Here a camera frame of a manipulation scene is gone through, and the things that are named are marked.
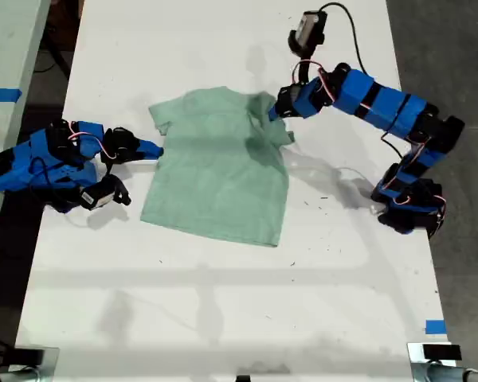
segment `gray floor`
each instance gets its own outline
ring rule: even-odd
[[[431,241],[449,337],[478,368],[478,0],[388,0],[402,88],[466,122],[431,176],[448,214]]]

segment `white table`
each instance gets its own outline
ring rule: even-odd
[[[345,3],[367,70],[398,87],[385,2]],[[276,95],[296,63],[288,32],[318,7],[87,0],[65,118],[162,142],[153,103],[221,85]],[[315,59],[357,66],[342,10],[329,9],[325,32]],[[429,244],[380,225],[362,195],[397,157],[381,131],[332,108],[288,125],[278,248],[141,222],[155,164],[117,167],[130,206],[45,211],[17,344],[59,347],[57,380],[411,380],[406,343],[432,340],[425,320],[442,318]]]
[[[23,92],[17,103],[0,103],[0,151],[18,140],[48,9],[49,0],[0,0],[0,88]]]

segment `blue tape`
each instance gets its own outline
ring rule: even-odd
[[[446,334],[445,320],[427,320],[425,334]]]
[[[0,89],[0,102],[17,102],[22,96],[19,89]]]

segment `robotic arm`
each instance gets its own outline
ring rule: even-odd
[[[98,153],[107,173],[97,181],[90,162]],[[123,182],[110,174],[114,164],[158,159],[163,148],[117,127],[104,133],[103,125],[63,119],[30,135],[29,140],[0,153],[0,191],[30,189],[59,212],[81,205],[95,209],[113,200],[129,205]]]
[[[326,6],[329,5],[340,6],[347,12],[355,36],[348,10],[338,3]],[[360,72],[342,63],[333,72],[326,72],[312,61],[315,47],[324,41],[327,14],[323,8],[305,12],[298,30],[289,34],[289,47],[301,58],[299,81],[294,79],[296,66],[293,84],[281,88],[269,118],[308,118],[324,106],[333,106],[384,131],[382,138],[392,134],[409,142],[411,151],[386,171],[371,198],[386,205],[385,212],[378,218],[381,223],[400,233],[423,227],[430,237],[442,225],[446,201],[441,186],[421,176],[455,146],[464,123],[453,116],[445,121],[439,119],[439,110],[431,103],[384,87],[364,70]],[[318,76],[308,81],[308,67],[312,63],[319,66]]]

